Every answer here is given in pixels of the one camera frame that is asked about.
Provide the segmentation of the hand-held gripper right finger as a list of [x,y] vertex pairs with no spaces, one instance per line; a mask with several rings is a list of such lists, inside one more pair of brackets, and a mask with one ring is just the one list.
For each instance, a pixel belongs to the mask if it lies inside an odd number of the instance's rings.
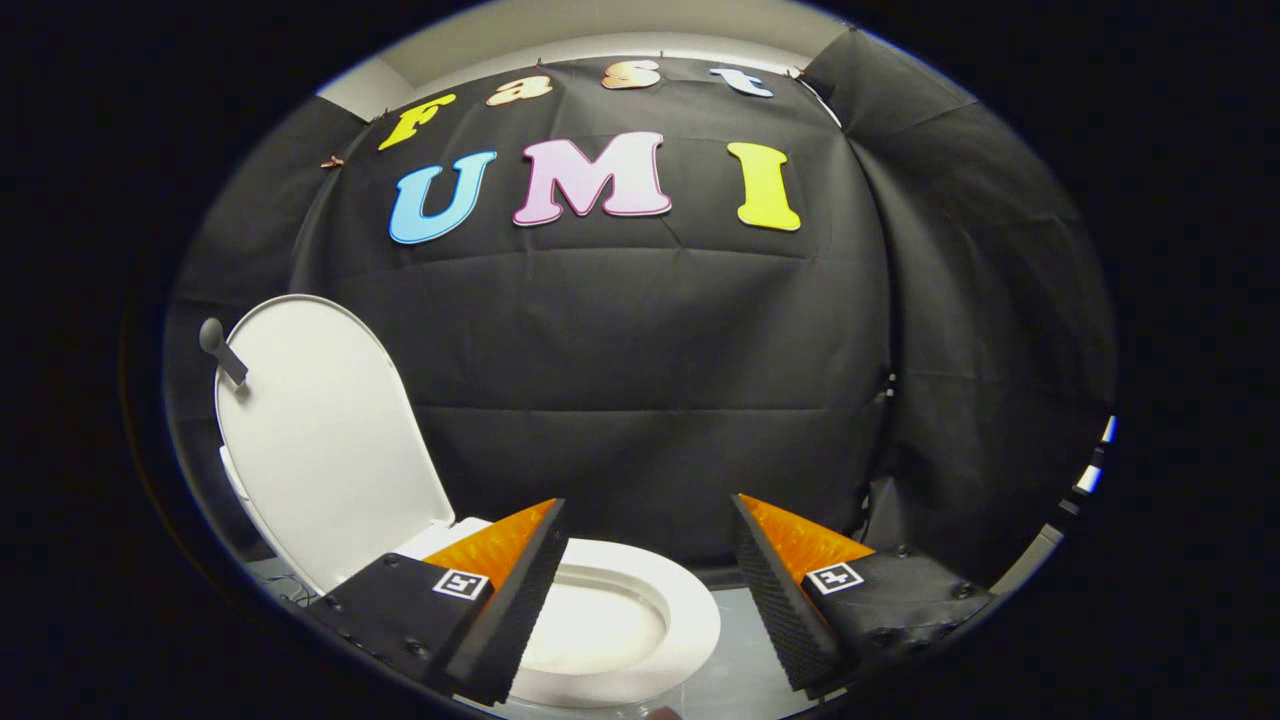
[[911,546],[874,550],[749,495],[731,501],[739,569],[790,687],[812,700],[923,664],[996,601]]

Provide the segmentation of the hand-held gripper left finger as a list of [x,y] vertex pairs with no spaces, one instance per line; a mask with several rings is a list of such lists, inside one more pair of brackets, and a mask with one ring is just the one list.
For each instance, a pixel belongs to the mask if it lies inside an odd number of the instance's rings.
[[549,498],[424,559],[384,553],[305,615],[424,688],[500,703],[570,539],[563,511]]

